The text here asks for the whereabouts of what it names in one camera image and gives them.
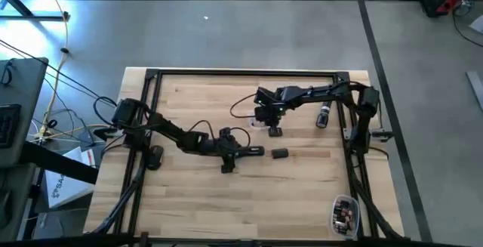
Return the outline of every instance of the keyboard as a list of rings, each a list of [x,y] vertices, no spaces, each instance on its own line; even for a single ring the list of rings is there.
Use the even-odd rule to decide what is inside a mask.
[[[10,148],[20,117],[19,104],[0,105],[0,148]]]

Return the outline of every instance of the wooden table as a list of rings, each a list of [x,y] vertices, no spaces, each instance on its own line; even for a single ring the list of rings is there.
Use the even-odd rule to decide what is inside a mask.
[[[145,72],[146,68],[125,70],[119,99],[140,98]],[[366,71],[351,71],[350,78],[369,83]],[[172,141],[154,134],[151,145],[163,146],[165,158],[158,171],[146,171],[136,233],[210,239],[338,239],[328,226],[331,206],[336,196],[349,195],[349,186],[335,107],[326,129],[315,127],[319,103],[288,111],[281,121],[284,136],[279,138],[270,138],[266,130],[251,128],[247,119],[229,114],[232,104],[258,86],[272,90],[330,83],[330,79],[307,77],[163,76],[157,112],[184,129],[200,119],[207,119],[215,134],[222,127],[243,127],[250,132],[252,145],[263,145],[266,155],[238,159],[235,172],[221,174],[221,158],[185,154]],[[247,115],[253,108],[253,101],[246,100],[234,112]],[[371,124],[378,126],[377,117]],[[206,125],[197,129],[208,132]],[[241,144],[246,142],[243,133],[235,136]],[[289,149],[290,157],[272,159],[269,151],[282,147]],[[125,148],[104,156],[86,231],[97,227],[118,201],[127,158]],[[373,150],[365,158],[374,202],[403,234],[388,160]],[[131,204],[123,231],[127,231],[130,210]],[[362,217],[367,234],[365,210]]]

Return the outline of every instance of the gray floor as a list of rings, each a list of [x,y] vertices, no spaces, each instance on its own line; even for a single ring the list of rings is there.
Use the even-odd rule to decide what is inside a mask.
[[[25,2],[33,9],[56,10],[51,0]],[[461,39],[451,17],[429,19],[416,2],[366,4],[433,238],[478,245],[483,241],[483,213],[478,210],[483,203],[479,148],[483,113],[465,71],[476,70],[483,77],[481,49]],[[61,5],[72,15],[72,57],[63,71],[109,97],[117,96],[126,66],[364,69],[378,86],[356,2],[61,1]],[[483,36],[466,25],[481,14],[480,2],[459,20],[462,31],[479,42]],[[56,64],[64,31],[62,23],[0,21],[0,36]],[[11,55],[0,49],[0,59]],[[45,86],[38,119],[50,95]],[[90,98],[65,85],[60,85],[60,96],[86,122],[99,122]],[[389,153],[405,231],[417,239],[394,144]]]

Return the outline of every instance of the wooden tabletop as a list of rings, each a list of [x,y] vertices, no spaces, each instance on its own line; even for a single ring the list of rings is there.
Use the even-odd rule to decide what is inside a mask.
[[[119,99],[139,99],[146,68],[127,68]],[[351,80],[369,84],[366,71],[350,71]],[[162,76],[157,112],[185,130],[201,119],[217,130],[226,126],[249,131],[251,144],[264,146],[263,157],[236,160],[232,174],[221,174],[219,157],[189,155],[159,134],[152,145],[165,149],[158,171],[146,171],[136,234],[152,237],[210,239],[340,239],[329,230],[334,198],[349,195],[346,165],[337,112],[330,113],[326,129],[315,127],[321,104],[306,104],[287,111],[280,126],[283,137],[268,137],[266,130],[235,119],[229,108],[253,94],[258,86],[270,90],[286,85],[300,87],[330,84],[330,79],[266,76]],[[240,103],[234,113],[253,112],[254,103]],[[371,127],[379,125],[377,117]],[[205,124],[198,131],[208,132]],[[233,132],[241,144],[247,138]],[[382,144],[371,146],[383,149]],[[272,159],[270,150],[288,148],[286,159]],[[389,163],[379,152],[366,154],[372,196],[392,227],[403,234]],[[97,227],[118,201],[128,150],[116,148],[103,158],[85,230]],[[131,204],[123,223],[127,231]],[[362,206],[365,233],[367,212]]]

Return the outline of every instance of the concrete floor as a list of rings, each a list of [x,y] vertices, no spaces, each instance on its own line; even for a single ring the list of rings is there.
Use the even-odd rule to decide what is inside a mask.
[[[56,10],[52,0],[25,3],[33,10]],[[60,3],[72,15],[72,56],[63,71],[109,97],[117,97],[126,66],[364,69],[378,86],[357,2]],[[478,245],[483,242],[483,213],[478,210],[483,203],[478,146],[483,113],[465,71],[476,70],[483,77],[481,49],[461,39],[451,17],[429,19],[416,2],[366,5],[433,239]],[[479,42],[483,36],[466,25],[481,14],[483,3],[476,3],[460,23]],[[52,64],[60,59],[64,36],[62,23],[0,21],[3,40],[48,57]],[[0,49],[0,59],[9,57],[10,51]],[[87,123],[99,122],[90,98],[65,85],[59,92]],[[36,118],[42,117],[50,96],[45,86]],[[389,153],[405,232],[418,239],[394,143]]]

